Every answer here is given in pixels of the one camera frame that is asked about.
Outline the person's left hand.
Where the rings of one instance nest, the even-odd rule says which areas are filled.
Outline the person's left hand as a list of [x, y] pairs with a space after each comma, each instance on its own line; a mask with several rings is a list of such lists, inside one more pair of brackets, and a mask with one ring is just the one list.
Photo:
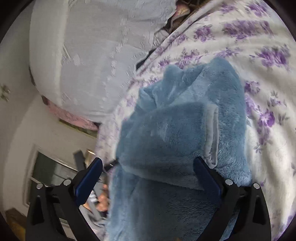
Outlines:
[[102, 218], [107, 218], [109, 208], [109, 191], [106, 184], [102, 185], [99, 195], [92, 191], [83, 206], [93, 214], [100, 214]]

